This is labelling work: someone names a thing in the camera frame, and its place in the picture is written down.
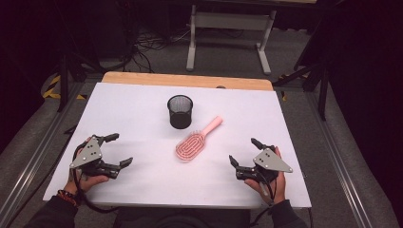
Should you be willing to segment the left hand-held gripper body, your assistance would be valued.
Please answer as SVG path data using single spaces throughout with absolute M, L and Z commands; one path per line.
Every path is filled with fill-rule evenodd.
M 87 142 L 83 142 L 79 146 L 80 153 L 75 155 L 69 167 L 81 170 L 86 176 L 107 176 L 116 179 L 122 167 L 103 161 L 101 137 L 103 136 L 92 135 Z

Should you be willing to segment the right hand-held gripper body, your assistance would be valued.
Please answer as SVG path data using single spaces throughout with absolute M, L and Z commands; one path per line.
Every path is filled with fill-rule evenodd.
M 254 167 L 246 167 L 235 161 L 235 175 L 238 180 L 250 179 L 269 184 L 278 177 L 279 172 L 293 172 L 293 168 L 275 153 L 274 146 L 264 147 L 253 162 Z

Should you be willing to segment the pink hairbrush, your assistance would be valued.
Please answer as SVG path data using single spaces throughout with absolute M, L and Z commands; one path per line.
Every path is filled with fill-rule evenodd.
M 203 130 L 194 131 L 176 145 L 175 153 L 182 161 L 192 161 L 204 149 L 206 136 L 222 123 L 222 117 L 217 116 Z

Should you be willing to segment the black mesh pen holder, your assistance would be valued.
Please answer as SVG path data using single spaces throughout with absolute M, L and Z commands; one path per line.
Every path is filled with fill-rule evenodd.
M 176 129 L 186 129 L 192 123 L 193 101 L 185 95 L 175 95 L 167 102 L 170 124 Z

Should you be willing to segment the person's left hand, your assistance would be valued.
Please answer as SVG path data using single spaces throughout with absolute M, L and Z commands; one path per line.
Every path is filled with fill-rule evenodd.
M 69 172 L 64 190 L 72 195 L 77 195 L 80 190 L 82 190 L 83 192 L 87 192 L 93 186 L 107 181 L 109 181 L 109 178 L 107 176 L 87 177 L 83 176 L 81 171 L 72 169 Z

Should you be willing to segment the person's right hand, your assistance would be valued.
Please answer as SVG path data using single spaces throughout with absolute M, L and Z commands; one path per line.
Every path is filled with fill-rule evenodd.
M 268 192 L 270 189 L 273 190 L 274 193 L 273 197 L 265 195 L 262 190 L 262 187 L 254 180 L 245 180 L 244 183 L 247 184 L 253 190 L 255 190 L 257 193 L 259 193 L 262 200 L 269 205 L 275 205 L 286 200 L 285 198 L 286 180 L 283 172 L 278 173 L 278 177 L 270 183 L 270 186 L 267 185 L 264 186 L 266 192 Z

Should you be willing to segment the white table mat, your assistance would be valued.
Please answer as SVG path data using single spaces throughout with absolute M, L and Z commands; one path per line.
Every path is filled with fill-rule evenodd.
M 192 123 L 176 129 L 169 121 L 168 100 L 175 95 L 193 101 Z M 206 136 L 192 161 L 182 161 L 176 145 L 203 130 L 217 116 L 222 123 Z M 44 198 L 61 189 L 76 147 L 91 135 L 119 133 L 102 145 L 103 159 L 118 163 L 133 158 L 118 178 L 93 187 L 88 199 L 103 205 L 210 208 L 259 208 L 259 195 L 237 180 L 229 155 L 250 166 L 259 151 L 255 138 L 280 149 L 293 168 L 286 177 L 286 197 L 295 208 L 311 204 L 278 96 L 273 91 L 157 85 L 97 84 L 50 181 Z

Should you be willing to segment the yellow black hazard tape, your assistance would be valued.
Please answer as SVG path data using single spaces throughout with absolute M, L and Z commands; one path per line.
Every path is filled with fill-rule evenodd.
M 43 98 L 51 98 L 51 99 L 61 99 L 61 93 L 56 93 L 55 88 L 58 83 L 61 82 L 61 75 L 55 75 L 52 80 L 50 81 L 48 87 L 46 88 L 45 92 L 43 93 Z M 76 96 L 77 100 L 86 100 L 86 94 L 78 94 Z
M 296 79 L 297 79 L 298 82 L 299 82 L 299 81 L 303 82 L 303 81 L 305 81 L 305 80 L 308 78 L 308 76 L 309 76 L 309 74 L 303 74 L 303 75 L 301 75 L 301 76 L 297 76 Z M 279 81 L 282 81 L 282 80 L 284 80 L 284 79 L 286 79 L 286 78 L 289 78 L 289 77 L 290 77 L 289 74 L 282 74 L 282 75 L 280 75 L 280 76 L 278 77 L 278 80 L 279 80 Z M 286 101 L 287 101 L 287 94 L 285 93 L 285 91 L 281 91 L 280 94 L 281 94 L 281 99 L 282 99 L 284 102 L 286 102 Z

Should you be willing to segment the black metal stand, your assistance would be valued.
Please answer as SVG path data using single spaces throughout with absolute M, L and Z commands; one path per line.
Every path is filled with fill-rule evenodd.
M 59 61 L 59 74 L 61 76 L 61 99 L 58 107 L 59 112 L 63 111 L 69 100 L 68 76 L 71 76 L 74 82 L 83 82 L 86 79 L 84 65 L 89 66 L 98 73 L 106 73 L 106 69 L 104 67 L 89 61 L 77 53 L 65 51 L 61 54 Z
M 320 85 L 317 111 L 321 120 L 325 121 L 325 107 L 329 76 L 327 73 L 327 61 L 324 58 L 319 58 L 313 64 L 305 66 L 288 76 L 279 78 L 277 81 L 273 82 L 273 86 L 284 86 L 305 74 L 307 74 L 308 77 L 302 84 L 302 89 L 304 91 L 313 92 L 317 85 Z

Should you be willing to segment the person's dark clothing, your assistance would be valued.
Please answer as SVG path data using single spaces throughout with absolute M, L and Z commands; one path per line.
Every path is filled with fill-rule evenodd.
M 121 208 L 113 228 L 249 228 L 244 209 Z

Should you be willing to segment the wooden table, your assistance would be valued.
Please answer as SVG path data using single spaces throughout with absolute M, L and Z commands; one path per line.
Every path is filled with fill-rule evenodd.
M 103 83 L 146 85 L 146 86 L 188 86 L 273 91 L 272 83 L 264 79 L 178 75 L 140 72 L 107 72 Z

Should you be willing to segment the aluminium floor rail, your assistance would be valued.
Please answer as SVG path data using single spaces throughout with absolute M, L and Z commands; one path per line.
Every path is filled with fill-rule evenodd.
M 41 186 L 52 165 L 57 162 L 61 146 L 67 141 L 62 125 L 80 112 L 70 114 L 85 83 L 74 83 L 65 107 L 58 111 L 59 100 L 46 99 L 0 156 L 0 228 L 8 228 L 16 212 L 30 195 L 30 187 Z
M 321 119 L 321 116 L 318 112 L 318 102 L 316 96 L 313 93 L 308 92 L 305 94 L 305 97 L 317 121 L 321 134 L 325 139 L 331 163 L 336 171 L 338 180 L 341 184 L 344 195 L 352 209 L 358 227 L 374 228 L 363 206 L 361 198 L 359 197 L 356 191 L 354 182 L 340 156 L 339 150 L 336 146 L 336 142 L 330 131 L 330 128 L 328 124 Z

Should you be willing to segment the grey metal desk frame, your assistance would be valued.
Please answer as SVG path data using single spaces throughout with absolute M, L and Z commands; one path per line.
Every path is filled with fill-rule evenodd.
M 241 29 L 257 30 L 262 32 L 262 37 L 256 43 L 257 54 L 259 56 L 262 71 L 270 75 L 270 68 L 265 50 L 270 33 L 274 27 L 277 13 L 280 7 L 301 8 L 313 7 L 317 0 L 268 0 L 274 4 L 267 13 L 264 14 L 239 14 L 226 12 L 204 12 L 198 11 L 197 6 L 193 5 L 190 15 L 190 43 L 187 54 L 186 70 L 192 71 L 195 66 L 196 58 L 196 29 Z

